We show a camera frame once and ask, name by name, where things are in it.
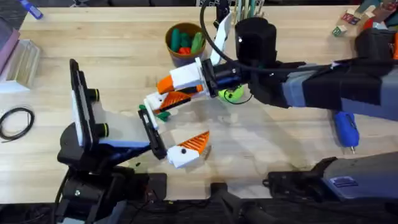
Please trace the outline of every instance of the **toy block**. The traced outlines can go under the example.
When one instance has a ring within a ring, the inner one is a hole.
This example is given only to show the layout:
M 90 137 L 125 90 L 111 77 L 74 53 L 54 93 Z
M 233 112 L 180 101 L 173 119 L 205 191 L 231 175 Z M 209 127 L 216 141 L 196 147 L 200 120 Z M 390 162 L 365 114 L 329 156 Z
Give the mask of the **toy block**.
M 355 11 L 353 9 L 348 9 L 344 15 L 341 17 L 342 20 L 350 22 L 354 18 Z
M 356 25 L 359 21 L 361 20 L 361 16 L 359 15 L 354 15 L 351 21 L 349 21 L 350 24 Z
M 344 33 L 347 32 L 347 28 L 344 25 L 336 26 L 336 28 L 333 30 L 332 34 L 335 37 L 339 37 L 344 35 Z

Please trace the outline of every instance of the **blue label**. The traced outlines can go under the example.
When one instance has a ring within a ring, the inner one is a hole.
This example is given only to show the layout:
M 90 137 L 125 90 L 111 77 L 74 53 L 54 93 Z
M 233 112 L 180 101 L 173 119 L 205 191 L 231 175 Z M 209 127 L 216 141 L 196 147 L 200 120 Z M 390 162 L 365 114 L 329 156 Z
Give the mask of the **blue label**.
M 349 176 L 346 177 L 334 177 L 329 179 L 330 182 L 336 186 L 336 187 L 352 187 L 352 186 L 358 186 L 358 183 Z

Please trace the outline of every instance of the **orange striped pad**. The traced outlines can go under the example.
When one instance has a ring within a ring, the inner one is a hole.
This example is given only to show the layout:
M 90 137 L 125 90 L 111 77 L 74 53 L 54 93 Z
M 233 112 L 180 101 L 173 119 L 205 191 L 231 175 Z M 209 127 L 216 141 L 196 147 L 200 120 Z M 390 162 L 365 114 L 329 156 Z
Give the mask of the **orange striped pad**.
M 186 140 L 185 142 L 179 144 L 179 146 L 182 146 L 187 149 L 193 149 L 199 152 L 201 154 L 203 150 L 206 147 L 207 142 L 209 141 L 209 136 L 210 132 L 207 131 L 205 133 L 199 134 L 198 136 L 195 136 L 189 140 Z
M 179 92 L 179 91 L 170 92 L 166 96 L 166 99 L 164 99 L 164 101 L 162 103 L 162 106 L 160 106 L 159 110 L 161 110 L 163 108 L 166 108 L 166 107 L 168 107 L 170 105 L 173 105 L 175 103 L 178 103 L 179 101 L 186 100 L 188 98 L 189 98 L 189 95 L 186 94 L 186 93 L 182 93 L 182 92 Z

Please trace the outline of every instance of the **red object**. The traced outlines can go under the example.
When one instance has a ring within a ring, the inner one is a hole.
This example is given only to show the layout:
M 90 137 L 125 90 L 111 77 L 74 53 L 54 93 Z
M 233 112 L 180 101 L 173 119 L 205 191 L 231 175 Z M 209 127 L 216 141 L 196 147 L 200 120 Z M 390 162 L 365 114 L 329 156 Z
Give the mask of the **red object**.
M 354 15 L 346 13 L 346 14 L 343 15 L 343 17 L 341 19 L 344 20 L 344 21 L 347 21 L 347 22 L 351 22 L 351 20 L 353 18 L 354 18 Z
M 181 47 L 180 50 L 178 50 L 179 54 L 182 55 L 189 55 L 191 54 L 191 48 L 190 47 Z
M 363 24 L 362 30 L 366 30 L 366 29 L 372 28 L 372 27 L 373 27 L 373 19 L 370 18 Z

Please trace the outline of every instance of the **cup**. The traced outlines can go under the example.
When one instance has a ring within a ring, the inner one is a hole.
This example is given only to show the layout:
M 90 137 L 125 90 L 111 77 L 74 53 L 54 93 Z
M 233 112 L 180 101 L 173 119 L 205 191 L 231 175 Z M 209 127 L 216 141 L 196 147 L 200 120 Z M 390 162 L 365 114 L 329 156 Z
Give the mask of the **cup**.
M 197 58 L 197 57 L 202 58 L 203 53 L 205 51 L 205 47 L 206 47 L 206 40 L 203 42 L 203 45 L 198 52 L 196 52 L 194 54 L 190 54 L 190 55 L 179 54 L 178 52 L 174 52 L 170 48 L 172 32 L 174 29 L 180 30 L 180 33 L 183 33 L 183 32 L 187 33 L 191 39 L 193 39 L 193 37 L 195 36 L 195 34 L 197 32 L 201 32 L 201 29 L 198 25 L 192 24 L 189 22 L 175 24 L 166 32 L 166 36 L 165 36 L 166 46 L 167 46 L 167 50 L 169 51 L 169 54 L 173 60 L 173 64 L 178 68 L 178 67 L 188 65 L 190 63 L 195 62 L 195 58 Z

